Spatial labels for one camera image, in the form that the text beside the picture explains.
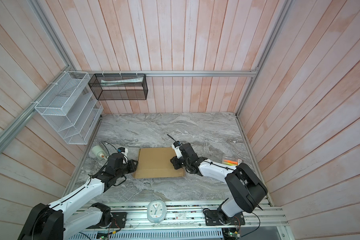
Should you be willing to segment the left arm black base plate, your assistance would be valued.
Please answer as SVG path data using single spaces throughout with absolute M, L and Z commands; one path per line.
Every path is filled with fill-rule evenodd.
M 111 212 L 112 218 L 104 223 L 88 227 L 88 229 L 123 229 L 126 226 L 127 212 Z

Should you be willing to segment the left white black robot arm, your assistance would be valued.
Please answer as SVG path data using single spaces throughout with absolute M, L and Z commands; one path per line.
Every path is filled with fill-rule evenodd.
M 117 187 L 117 181 L 135 172 L 137 167 L 138 161 L 128 159 L 126 152 L 111 154 L 100 170 L 89 176 L 81 187 L 50 204 L 33 207 L 19 239 L 67 240 L 92 226 L 109 229 L 114 221 L 107 205 L 95 203 L 79 214 L 77 210 L 111 187 Z

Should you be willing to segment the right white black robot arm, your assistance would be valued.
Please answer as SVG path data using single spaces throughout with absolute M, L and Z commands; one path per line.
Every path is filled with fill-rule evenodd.
M 229 167 L 199 157 L 191 144 L 175 141 L 172 149 L 176 156 L 170 162 L 176 170 L 184 168 L 187 173 L 210 177 L 227 184 L 232 197 L 223 201 L 216 210 L 203 209 L 209 226 L 228 225 L 239 213 L 252 213 L 268 194 L 268 189 L 253 170 L 245 163 Z

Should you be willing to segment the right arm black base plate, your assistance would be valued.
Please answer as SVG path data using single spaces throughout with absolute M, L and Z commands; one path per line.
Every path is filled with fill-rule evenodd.
M 203 209 L 202 212 L 205 216 L 207 226 L 235 225 L 240 227 L 245 225 L 245 219 L 242 213 L 238 213 L 233 217 L 227 217 L 219 210 Z

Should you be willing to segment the brown cardboard box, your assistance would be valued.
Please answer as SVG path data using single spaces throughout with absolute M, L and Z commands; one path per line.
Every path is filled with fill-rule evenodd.
M 137 170 L 133 173 L 135 179 L 179 178 L 184 177 L 184 169 L 175 170 L 170 160 L 177 157 L 175 151 L 169 148 L 143 148 L 139 150 Z

